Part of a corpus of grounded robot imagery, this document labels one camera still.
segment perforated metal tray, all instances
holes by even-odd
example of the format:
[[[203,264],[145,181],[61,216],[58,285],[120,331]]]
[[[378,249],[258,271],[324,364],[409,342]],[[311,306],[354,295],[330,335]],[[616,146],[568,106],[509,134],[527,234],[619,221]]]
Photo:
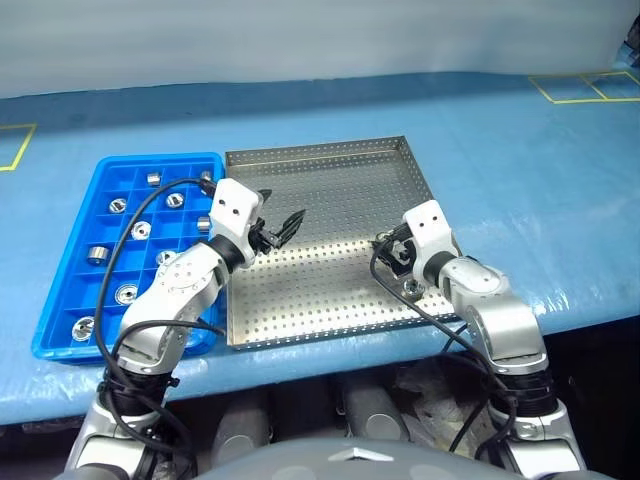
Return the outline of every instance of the perforated metal tray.
[[[369,273],[375,235],[433,198],[404,137],[228,152],[226,161],[229,177],[273,190],[261,215],[268,226],[307,210],[289,244],[234,273],[229,345],[261,347],[420,323]],[[401,288],[389,272],[387,278]],[[435,289],[418,304],[441,320],[453,317]]]

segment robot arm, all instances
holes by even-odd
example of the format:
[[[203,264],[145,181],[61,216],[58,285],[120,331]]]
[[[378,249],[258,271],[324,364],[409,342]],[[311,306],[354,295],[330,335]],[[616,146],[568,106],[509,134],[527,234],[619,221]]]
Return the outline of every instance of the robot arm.
[[[219,181],[209,214],[214,237],[158,268],[151,286],[125,312],[120,333],[150,320],[195,324],[236,268],[249,268],[256,253],[268,253],[286,243],[302,223],[304,211],[289,217],[280,232],[266,231],[259,214],[269,194],[254,192],[232,179]],[[127,335],[117,361],[129,383],[143,390],[147,398],[162,403],[166,389],[177,386],[171,374],[182,357],[188,334],[185,326],[157,326]],[[104,388],[99,387],[65,470],[80,474],[83,466],[90,466],[101,468],[105,475],[119,475],[114,478],[146,478],[154,468],[155,452],[127,435],[112,411],[115,408],[136,432],[156,439],[160,415],[140,402],[113,372],[107,370],[105,376],[112,390],[105,396]]]
[[[410,234],[397,238],[382,260],[396,275],[411,271],[416,281],[440,289],[467,323],[474,348],[517,399],[514,427],[496,452],[502,464],[530,479],[584,469],[530,307],[512,292],[504,273],[460,254],[435,200],[409,210],[403,220]],[[401,255],[394,253],[397,243]],[[491,398],[489,414],[497,426],[507,422],[507,412],[500,398]]]

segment blue plastic tray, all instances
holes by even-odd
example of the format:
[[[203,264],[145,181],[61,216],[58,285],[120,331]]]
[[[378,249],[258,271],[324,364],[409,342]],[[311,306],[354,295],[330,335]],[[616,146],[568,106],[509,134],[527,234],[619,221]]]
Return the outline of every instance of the blue plastic tray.
[[[97,166],[71,235],[58,266],[49,296],[36,327],[31,349],[39,358],[69,363],[90,363],[100,360],[95,335],[84,342],[71,337],[74,323],[95,312],[98,290],[106,265],[95,266],[87,262],[89,248],[101,245],[113,252],[115,242],[142,201],[153,192],[147,184],[147,173],[160,172],[162,184],[182,177],[199,177],[209,170],[213,180],[224,176],[224,164],[215,153],[171,155],[135,155],[107,157]],[[181,192],[185,202],[180,209],[165,204],[171,191]],[[103,332],[105,342],[115,341],[120,320],[127,309],[115,301],[118,286],[136,284],[138,294],[144,292],[155,276],[156,255],[162,250],[182,252],[206,234],[198,231],[198,217],[208,215],[211,199],[195,185],[184,185],[160,195],[150,204],[140,220],[151,223],[147,240],[127,240],[111,278],[104,307]],[[124,213],[109,212],[109,203],[115,198],[126,198]],[[208,309],[202,319],[210,324],[224,323],[220,315],[223,299]],[[194,330],[185,354],[204,353],[215,342],[215,334]]]

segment white wall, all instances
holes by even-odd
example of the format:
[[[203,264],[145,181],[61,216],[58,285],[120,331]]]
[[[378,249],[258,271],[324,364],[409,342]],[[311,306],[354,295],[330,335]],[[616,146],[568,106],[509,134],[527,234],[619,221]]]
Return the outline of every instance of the white wall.
[[[0,0],[0,97],[607,69],[640,0]]]

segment blue table surface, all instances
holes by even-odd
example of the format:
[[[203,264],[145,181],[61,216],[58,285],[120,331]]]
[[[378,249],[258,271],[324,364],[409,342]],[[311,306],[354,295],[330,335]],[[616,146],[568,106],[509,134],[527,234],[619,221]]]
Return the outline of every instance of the blue table surface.
[[[544,333],[640,313],[640,103],[556,105],[527,77],[453,73],[0,100],[0,125],[31,122],[18,168],[0,172],[0,425],[79,414],[94,394],[100,367],[36,360],[30,342],[109,155],[405,135],[462,249],[508,273]],[[19,146],[8,132],[0,165]],[[219,342],[180,363],[170,398],[416,359],[443,343],[426,326],[256,351]]]

